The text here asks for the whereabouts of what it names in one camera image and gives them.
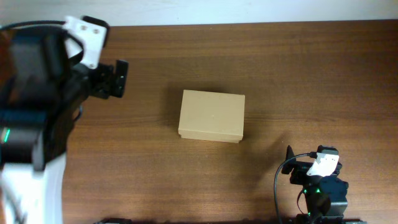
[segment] white bracket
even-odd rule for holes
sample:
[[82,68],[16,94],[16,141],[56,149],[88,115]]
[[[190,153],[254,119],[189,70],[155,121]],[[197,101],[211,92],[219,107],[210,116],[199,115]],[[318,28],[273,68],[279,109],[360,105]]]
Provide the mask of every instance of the white bracket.
[[320,175],[322,177],[331,175],[336,169],[339,156],[320,152],[317,152],[317,156],[307,175]]
[[[100,60],[107,32],[106,28],[72,16],[65,17],[63,28],[83,43],[85,49],[80,63],[90,69],[95,69]],[[68,54],[73,55],[77,46],[69,43],[67,42]]]

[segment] wood grain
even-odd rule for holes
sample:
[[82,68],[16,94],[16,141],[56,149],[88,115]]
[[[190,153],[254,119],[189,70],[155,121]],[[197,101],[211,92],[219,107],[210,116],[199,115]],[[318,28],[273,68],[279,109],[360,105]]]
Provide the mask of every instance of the wood grain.
[[[340,151],[346,218],[398,223],[398,21],[115,27],[120,58],[124,98],[87,100],[70,136],[66,224],[274,218],[288,144]],[[246,95],[244,140],[180,139],[184,89]],[[284,216],[299,191],[280,175]]]

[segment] beige box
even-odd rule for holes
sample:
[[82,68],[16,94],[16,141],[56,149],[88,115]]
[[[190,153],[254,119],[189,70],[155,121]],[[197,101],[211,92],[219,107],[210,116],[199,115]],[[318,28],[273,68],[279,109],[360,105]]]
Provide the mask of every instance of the beige box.
[[184,90],[181,138],[238,143],[243,138],[244,95]]

